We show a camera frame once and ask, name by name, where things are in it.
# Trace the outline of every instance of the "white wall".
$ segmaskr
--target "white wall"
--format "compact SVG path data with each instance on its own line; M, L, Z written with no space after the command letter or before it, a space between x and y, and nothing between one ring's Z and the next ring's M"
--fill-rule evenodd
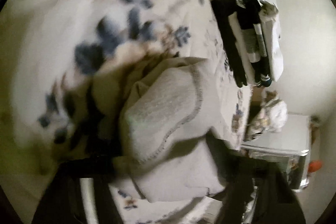
M279 91L289 111L327 120L312 148L312 159L321 159L324 166L298 194L307 224L313 224L336 191L336 9L330 0L277 0L277 4L284 71L271 87Z
M321 128L320 160L323 167L314 174L308 188L299 194L307 224L323 213L336 192L336 109Z
M330 0L277 0L284 71L277 83L289 111L326 120L336 103L336 9Z

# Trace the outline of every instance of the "white towel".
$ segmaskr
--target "white towel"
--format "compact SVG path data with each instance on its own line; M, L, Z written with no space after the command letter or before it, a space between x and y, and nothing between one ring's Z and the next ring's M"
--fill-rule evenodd
M210 68L206 59L166 59L132 87L119 120L120 137L130 175L149 202L224 189L204 135L212 129L234 141Z

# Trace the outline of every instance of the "white dresser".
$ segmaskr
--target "white dresser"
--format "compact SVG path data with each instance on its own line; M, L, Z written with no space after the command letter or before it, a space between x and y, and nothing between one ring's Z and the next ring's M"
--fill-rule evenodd
M300 191L307 184L310 161L309 117L289 114L281 132L265 132L259 138L244 141L242 149L250 157L278 162L293 190Z

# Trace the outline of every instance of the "stack of clothes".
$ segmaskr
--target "stack of clothes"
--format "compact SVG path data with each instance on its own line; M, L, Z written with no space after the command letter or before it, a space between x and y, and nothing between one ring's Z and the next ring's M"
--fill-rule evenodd
M278 9L266 1L260 2L262 5L258 0L211 2L238 87L247 83L268 87L283 71L275 30Z

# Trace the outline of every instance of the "orange object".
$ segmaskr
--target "orange object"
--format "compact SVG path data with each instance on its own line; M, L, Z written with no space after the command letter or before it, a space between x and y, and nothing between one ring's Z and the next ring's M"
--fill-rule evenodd
M308 172L309 173L313 173L313 172L316 172L317 170L320 170L321 167L322 167L322 161L320 160L312 160L310 163L309 163L309 166L308 166Z

